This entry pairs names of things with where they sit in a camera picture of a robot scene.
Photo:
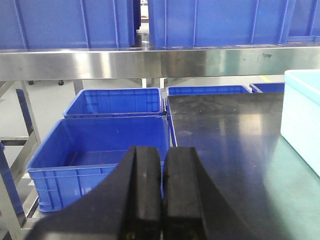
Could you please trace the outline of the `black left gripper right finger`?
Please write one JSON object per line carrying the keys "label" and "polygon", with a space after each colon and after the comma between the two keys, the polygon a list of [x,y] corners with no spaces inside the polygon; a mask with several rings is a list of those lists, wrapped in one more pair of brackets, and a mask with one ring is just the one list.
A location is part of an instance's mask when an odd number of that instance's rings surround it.
{"label": "black left gripper right finger", "polygon": [[165,240],[249,240],[251,232],[206,172],[194,147],[172,147],[163,170]]}

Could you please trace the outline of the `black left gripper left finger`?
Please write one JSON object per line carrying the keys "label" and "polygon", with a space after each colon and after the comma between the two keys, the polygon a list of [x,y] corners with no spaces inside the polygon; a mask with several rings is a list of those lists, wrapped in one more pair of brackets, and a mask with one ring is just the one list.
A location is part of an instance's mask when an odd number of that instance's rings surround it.
{"label": "black left gripper left finger", "polygon": [[131,146],[117,167],[68,207],[39,220],[27,240],[156,240],[161,232],[158,150]]}

